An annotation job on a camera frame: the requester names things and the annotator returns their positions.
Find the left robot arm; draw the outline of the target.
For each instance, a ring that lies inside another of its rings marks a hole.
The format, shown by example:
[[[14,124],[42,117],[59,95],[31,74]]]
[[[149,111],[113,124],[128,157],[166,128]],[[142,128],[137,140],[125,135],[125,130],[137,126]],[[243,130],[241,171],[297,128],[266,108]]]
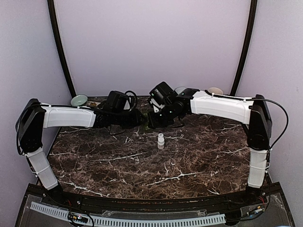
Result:
[[[52,127],[107,128],[112,125],[132,129],[147,122],[137,105],[138,97],[132,91],[111,91],[107,99],[96,106],[50,105],[36,98],[29,100],[15,125],[17,151],[27,158],[34,174],[49,191],[50,201],[63,206],[67,196],[58,189],[61,186],[43,151],[43,130]]]

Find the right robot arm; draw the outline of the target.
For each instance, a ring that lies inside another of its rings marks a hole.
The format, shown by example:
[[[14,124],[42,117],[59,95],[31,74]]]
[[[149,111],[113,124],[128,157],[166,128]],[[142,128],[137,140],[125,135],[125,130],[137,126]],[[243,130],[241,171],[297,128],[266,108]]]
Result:
[[[259,199],[258,188],[265,177],[272,130],[271,116],[262,95],[244,98],[194,88],[176,91],[163,81],[150,92],[148,102],[153,109],[148,113],[148,126],[152,129],[173,125],[175,118],[181,120],[187,114],[217,116],[244,125],[250,149],[250,188],[242,194],[241,200],[246,205],[252,205]]]

